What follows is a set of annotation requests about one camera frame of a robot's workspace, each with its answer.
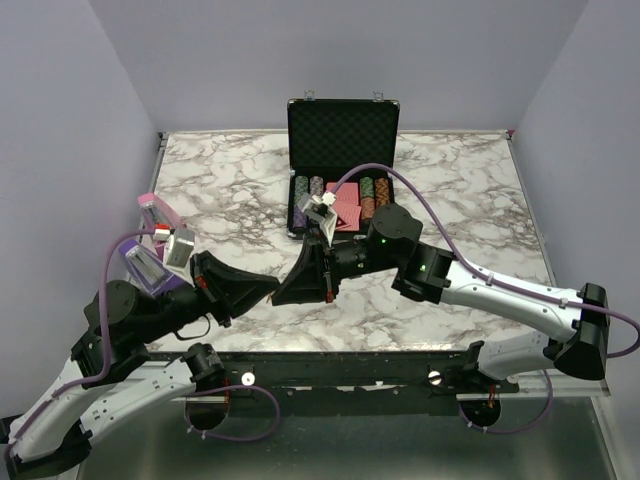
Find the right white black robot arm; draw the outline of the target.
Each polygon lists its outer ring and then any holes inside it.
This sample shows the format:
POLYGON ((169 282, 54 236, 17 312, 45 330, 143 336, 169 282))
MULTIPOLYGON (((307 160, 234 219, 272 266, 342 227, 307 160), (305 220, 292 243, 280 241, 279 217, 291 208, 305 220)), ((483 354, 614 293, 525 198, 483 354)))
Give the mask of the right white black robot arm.
POLYGON ((602 287, 551 288, 465 267, 453 252, 421 242, 421 232, 406 209, 388 204, 375 211, 363 239, 331 246, 309 234, 271 301, 330 303, 342 281, 393 270, 393 289, 409 300, 468 307, 531 328, 504 341, 471 344, 459 370, 467 389, 480 392, 495 380, 547 368, 582 380, 604 378, 610 321, 602 287))

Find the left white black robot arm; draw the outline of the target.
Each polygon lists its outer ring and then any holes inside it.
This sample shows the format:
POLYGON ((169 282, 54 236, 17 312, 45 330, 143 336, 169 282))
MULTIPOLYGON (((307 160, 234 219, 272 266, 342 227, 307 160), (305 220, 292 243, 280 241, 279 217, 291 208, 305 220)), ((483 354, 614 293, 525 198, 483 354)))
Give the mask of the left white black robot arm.
POLYGON ((101 433, 148 407, 187 394, 228 392, 225 368, 196 343, 160 374, 110 399, 107 394, 150 361, 148 344, 207 316, 228 327, 276 290, 277 278, 239 270, 210 252, 190 260, 194 281, 153 296, 124 280, 102 284, 85 307, 85 334, 58 378, 18 417, 1 422, 12 479, 55 476, 82 463, 101 433))

